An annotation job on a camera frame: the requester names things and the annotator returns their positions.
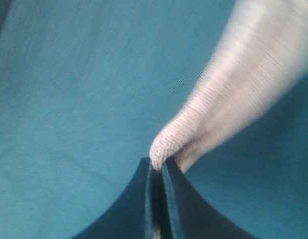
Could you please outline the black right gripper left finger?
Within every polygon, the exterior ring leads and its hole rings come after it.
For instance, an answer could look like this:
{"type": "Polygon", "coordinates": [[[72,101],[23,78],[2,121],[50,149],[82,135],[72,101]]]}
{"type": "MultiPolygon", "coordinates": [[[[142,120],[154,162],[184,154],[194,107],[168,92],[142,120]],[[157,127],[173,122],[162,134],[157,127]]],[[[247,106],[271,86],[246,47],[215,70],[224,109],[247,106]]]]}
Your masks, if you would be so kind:
{"type": "Polygon", "coordinates": [[[142,158],[117,200],[74,239],[152,239],[153,169],[142,158]]]}

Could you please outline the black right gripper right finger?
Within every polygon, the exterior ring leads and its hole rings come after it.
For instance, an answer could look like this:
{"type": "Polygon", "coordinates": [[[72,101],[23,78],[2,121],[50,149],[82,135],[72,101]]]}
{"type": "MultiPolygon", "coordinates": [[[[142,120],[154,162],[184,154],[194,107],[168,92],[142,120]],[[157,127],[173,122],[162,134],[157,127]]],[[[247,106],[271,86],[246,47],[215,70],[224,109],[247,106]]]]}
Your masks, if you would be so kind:
{"type": "Polygon", "coordinates": [[[162,166],[163,239],[255,239],[212,207],[181,172],[173,158],[162,166]]]}

